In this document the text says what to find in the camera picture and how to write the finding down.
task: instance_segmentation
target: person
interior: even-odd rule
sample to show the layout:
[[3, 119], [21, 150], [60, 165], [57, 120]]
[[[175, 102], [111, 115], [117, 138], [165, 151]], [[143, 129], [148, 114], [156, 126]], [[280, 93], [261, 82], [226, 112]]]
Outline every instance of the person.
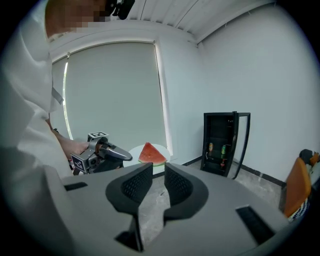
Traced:
[[20, 22], [0, 60], [5, 92], [0, 117], [10, 120], [1, 124], [0, 146], [35, 156], [61, 178], [72, 175], [70, 154], [80, 154], [88, 142], [65, 138], [51, 125], [50, 113], [63, 99], [53, 88], [49, 39], [93, 22], [105, 6], [106, 0], [41, 0]]

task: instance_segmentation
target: watermelon slice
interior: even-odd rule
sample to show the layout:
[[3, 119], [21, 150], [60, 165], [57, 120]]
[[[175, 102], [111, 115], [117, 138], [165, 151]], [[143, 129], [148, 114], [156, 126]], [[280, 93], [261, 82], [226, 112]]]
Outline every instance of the watermelon slice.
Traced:
[[147, 142], [138, 159], [141, 163], [153, 163], [153, 166], [163, 165], [167, 159], [149, 142]]

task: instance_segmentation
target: beverage can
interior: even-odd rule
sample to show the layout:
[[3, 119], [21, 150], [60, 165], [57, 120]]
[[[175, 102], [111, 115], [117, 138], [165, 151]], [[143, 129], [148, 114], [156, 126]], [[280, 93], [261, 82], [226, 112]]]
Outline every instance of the beverage can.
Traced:
[[226, 154], [226, 145], [223, 145], [221, 148], [221, 154], [225, 155]]
[[214, 144], [213, 144], [213, 143], [210, 143], [210, 144], [209, 144], [209, 152], [211, 152], [213, 149], [214, 149]]

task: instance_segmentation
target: white shirt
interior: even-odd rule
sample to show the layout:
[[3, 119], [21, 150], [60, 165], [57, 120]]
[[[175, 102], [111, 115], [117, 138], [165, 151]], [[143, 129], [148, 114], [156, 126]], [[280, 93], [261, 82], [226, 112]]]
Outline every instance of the white shirt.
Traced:
[[52, 97], [52, 60], [41, 1], [21, 21], [0, 60], [2, 147], [18, 147], [59, 176], [71, 176], [67, 157], [46, 120], [57, 107]]

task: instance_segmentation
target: baseboard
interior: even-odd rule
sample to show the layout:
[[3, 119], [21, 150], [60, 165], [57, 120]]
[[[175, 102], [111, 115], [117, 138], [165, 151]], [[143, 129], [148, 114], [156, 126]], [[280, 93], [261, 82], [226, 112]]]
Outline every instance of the baseboard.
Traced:
[[250, 168], [248, 166], [245, 166], [244, 164], [241, 165], [241, 169], [243, 169], [243, 170], [245, 170], [245, 171], [247, 171], [247, 172], [249, 172], [251, 174], [257, 175], [257, 176], [259, 176], [259, 177], [261, 177], [261, 178], [263, 178], [263, 179], [265, 179], [265, 180], [267, 180], [269, 182], [272, 182], [272, 183], [280, 186], [281, 188], [284, 188], [286, 186], [285, 182], [283, 182], [283, 181], [281, 181], [279, 179], [276, 179], [276, 178], [274, 178], [274, 177], [272, 177], [270, 175], [264, 174], [264, 173], [262, 173], [262, 172], [260, 172], [258, 170], [255, 170], [255, 169], [252, 169], [252, 168]]
[[[191, 160], [191, 161], [189, 161], [189, 162], [186, 162], [186, 163], [184, 163], [184, 164], [182, 164], [182, 165], [183, 165], [183, 166], [189, 166], [189, 165], [191, 165], [191, 164], [193, 164], [193, 163], [195, 163], [195, 162], [198, 162], [199, 160], [201, 160], [201, 158], [202, 158], [202, 156], [199, 156], [199, 157], [197, 157], [197, 158], [195, 158], [195, 159], [193, 159], [193, 160]], [[161, 176], [163, 176], [163, 175], [165, 175], [165, 172], [164, 172], [164, 171], [152, 175], [152, 179], [161, 177]]]

